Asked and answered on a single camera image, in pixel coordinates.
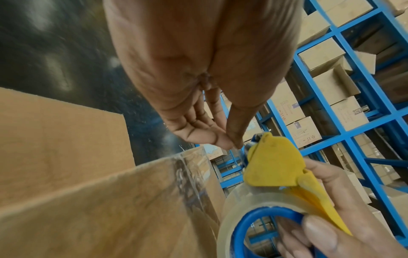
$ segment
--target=clear packing tape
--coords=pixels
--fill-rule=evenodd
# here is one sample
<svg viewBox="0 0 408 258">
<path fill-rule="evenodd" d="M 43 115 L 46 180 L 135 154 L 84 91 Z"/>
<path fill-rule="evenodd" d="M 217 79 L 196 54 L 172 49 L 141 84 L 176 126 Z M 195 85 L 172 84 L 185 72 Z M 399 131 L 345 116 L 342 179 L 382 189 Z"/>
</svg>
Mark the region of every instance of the clear packing tape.
<svg viewBox="0 0 408 258">
<path fill-rule="evenodd" d="M 264 133 L 246 158 L 244 183 L 228 195 L 224 205 L 217 240 L 218 258 L 235 256 L 231 251 L 234 230 L 248 213 L 261 207 L 283 207 L 318 215 L 351 235 L 326 191 L 306 169 L 298 149 L 287 138 Z"/>
</svg>

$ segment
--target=hand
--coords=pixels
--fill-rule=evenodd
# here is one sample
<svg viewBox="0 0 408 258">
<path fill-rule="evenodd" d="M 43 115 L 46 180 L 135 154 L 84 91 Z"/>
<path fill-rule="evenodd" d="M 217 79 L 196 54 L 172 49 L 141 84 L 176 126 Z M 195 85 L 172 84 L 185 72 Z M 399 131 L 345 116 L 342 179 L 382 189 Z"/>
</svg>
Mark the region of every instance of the hand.
<svg viewBox="0 0 408 258">
<path fill-rule="evenodd" d="M 302 4 L 104 0 L 123 68 L 167 127 L 185 141 L 224 149 L 242 147 L 250 120 L 289 69 Z M 228 121 L 221 90 L 232 102 Z"/>
<path fill-rule="evenodd" d="M 326 220 L 308 215 L 302 225 L 277 218 L 280 239 L 277 249 L 284 258 L 312 258 L 314 245 L 328 258 L 408 257 L 359 198 L 347 175 L 338 167 L 305 159 L 306 167 L 323 181 L 334 207 L 350 229 L 350 236 Z"/>
</svg>

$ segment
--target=tape roll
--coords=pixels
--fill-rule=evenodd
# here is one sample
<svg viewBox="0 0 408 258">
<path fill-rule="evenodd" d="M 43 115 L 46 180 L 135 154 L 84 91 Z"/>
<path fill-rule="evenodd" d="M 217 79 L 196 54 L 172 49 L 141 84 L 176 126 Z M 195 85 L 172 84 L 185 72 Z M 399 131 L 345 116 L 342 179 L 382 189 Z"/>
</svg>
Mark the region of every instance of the tape roll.
<svg viewBox="0 0 408 258">
<path fill-rule="evenodd" d="M 232 258 L 232 234 L 249 212 L 261 207 L 284 207 L 302 214 L 323 216 L 320 210 L 303 199 L 288 195 L 278 187 L 251 187 L 245 183 L 238 185 L 227 197 L 221 215 L 221 226 L 217 239 L 217 257 Z"/>
</svg>

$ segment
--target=person's left hand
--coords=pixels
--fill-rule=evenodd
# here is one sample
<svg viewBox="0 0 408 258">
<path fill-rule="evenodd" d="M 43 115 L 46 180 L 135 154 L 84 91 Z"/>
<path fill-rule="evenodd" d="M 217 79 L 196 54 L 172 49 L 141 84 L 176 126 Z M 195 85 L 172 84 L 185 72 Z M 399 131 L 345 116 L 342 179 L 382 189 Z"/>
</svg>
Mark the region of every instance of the person's left hand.
<svg viewBox="0 0 408 258">
<path fill-rule="evenodd" d="M 223 149 L 242 136 L 292 62 L 302 0 L 104 0 L 136 88 L 185 141 Z M 202 91 L 214 116 L 204 111 Z M 228 121 L 221 90 L 232 102 Z"/>
</svg>

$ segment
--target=blue metal shelf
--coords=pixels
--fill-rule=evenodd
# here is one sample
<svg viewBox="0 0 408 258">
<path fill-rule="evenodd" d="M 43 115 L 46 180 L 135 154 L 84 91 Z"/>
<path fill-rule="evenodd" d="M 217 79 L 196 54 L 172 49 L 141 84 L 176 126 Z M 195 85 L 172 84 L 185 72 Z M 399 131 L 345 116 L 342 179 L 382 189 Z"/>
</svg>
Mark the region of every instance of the blue metal shelf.
<svg viewBox="0 0 408 258">
<path fill-rule="evenodd" d="M 396 144 L 393 146 L 395 151 L 403 158 L 408 159 L 408 125 L 403 120 L 403 116 L 408 114 L 408 103 L 402 103 L 398 105 L 393 105 L 391 101 L 388 99 L 387 95 L 381 89 L 381 87 L 377 84 L 373 76 L 367 71 L 365 66 L 362 62 L 358 59 L 356 54 L 354 53 L 353 49 L 346 41 L 344 36 L 342 35 L 343 32 L 346 30 L 362 24 L 363 22 L 369 22 L 368 19 L 378 19 L 384 25 L 384 27 L 389 28 L 387 31 L 393 33 L 394 38 L 397 39 L 398 43 L 401 45 L 403 52 L 400 53 L 395 58 L 382 63 L 381 65 L 377 66 L 377 69 L 382 69 L 393 62 L 397 62 L 402 58 L 408 57 L 408 34 L 403 29 L 403 27 L 395 20 L 393 15 L 387 9 L 387 7 L 381 2 L 381 0 L 369 0 L 370 4 L 373 6 L 373 10 L 368 12 L 367 14 L 337 28 L 327 14 L 323 11 L 320 5 L 317 3 L 317 0 L 309 0 L 308 1 L 308 9 L 314 9 L 318 11 L 330 24 L 330 32 L 326 35 L 322 36 L 319 39 L 314 40 L 302 47 L 300 47 L 294 56 L 294 63 L 293 68 L 295 71 L 300 75 L 301 79 L 306 82 L 306 86 L 309 87 L 310 92 L 312 94 L 307 98 L 300 100 L 299 104 L 303 105 L 308 101 L 314 99 L 318 102 L 318 104 L 324 108 L 327 112 L 328 116 L 332 120 L 333 124 L 338 130 L 338 135 L 335 136 L 327 136 L 323 138 L 323 141 L 320 141 L 317 144 L 312 146 L 306 147 L 300 151 L 303 156 L 310 155 L 312 158 L 316 160 L 322 161 L 323 158 L 320 155 L 319 151 L 332 146 L 336 143 L 343 143 L 346 150 L 354 160 L 357 168 L 361 171 L 364 180 L 361 180 L 364 186 L 367 186 L 372 189 L 376 197 L 378 198 L 379 202 L 385 207 L 385 212 L 387 213 L 387 217 L 391 218 L 391 223 L 396 225 L 393 227 L 393 233 L 396 236 L 396 239 L 405 247 L 408 246 L 408 229 L 405 226 L 404 222 L 402 221 L 401 217 L 395 210 L 394 206 L 388 199 L 387 195 L 385 194 L 382 188 L 382 182 L 374 171 L 371 163 L 373 164 L 387 164 L 392 166 L 398 167 L 408 167 L 408 161 L 397 161 L 397 160 L 388 160 L 388 159 L 373 159 L 367 158 L 364 153 L 361 151 L 359 145 L 354 140 L 354 136 L 364 133 L 368 130 L 377 128 L 379 126 L 383 127 L 385 132 L 390 135 L 390 138 Z M 357 86 L 361 91 L 361 96 L 363 98 L 363 103 L 367 104 L 370 108 L 370 112 L 366 113 L 367 117 L 369 118 L 369 123 L 358 128 L 355 128 L 350 131 L 346 131 L 344 127 L 341 125 L 339 119 L 334 114 L 333 110 L 331 109 L 330 105 L 324 98 L 323 94 L 315 84 L 314 80 L 312 79 L 311 75 L 309 74 L 307 68 L 300 60 L 298 54 L 327 40 L 329 38 L 333 38 L 338 45 L 346 52 L 346 59 L 350 63 L 350 66 L 354 70 L 353 79 L 356 80 L 358 78 Z M 283 120 L 281 119 L 279 113 L 277 112 L 275 106 L 273 105 L 272 101 L 267 102 L 267 108 L 269 109 L 270 113 L 262 117 L 259 113 L 257 114 L 257 120 L 260 123 L 261 127 L 267 131 L 268 128 L 265 126 L 265 122 L 268 121 L 270 118 L 274 118 L 276 123 L 278 124 L 279 129 L 281 130 L 282 134 L 285 137 L 288 137 L 292 142 L 293 139 L 290 136 Z M 265 239 L 265 236 L 272 236 L 273 232 L 266 232 L 259 238 L 251 239 L 251 243 L 256 239 Z"/>
</svg>

